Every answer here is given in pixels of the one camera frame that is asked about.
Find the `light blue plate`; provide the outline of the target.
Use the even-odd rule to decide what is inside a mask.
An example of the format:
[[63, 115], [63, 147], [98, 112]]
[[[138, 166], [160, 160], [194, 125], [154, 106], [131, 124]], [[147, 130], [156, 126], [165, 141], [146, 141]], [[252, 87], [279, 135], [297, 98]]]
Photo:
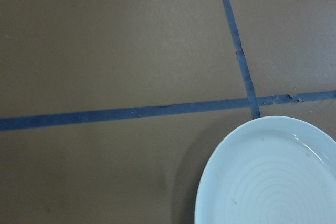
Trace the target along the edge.
[[335, 223], [335, 140], [267, 116], [229, 133], [198, 186], [195, 223]]

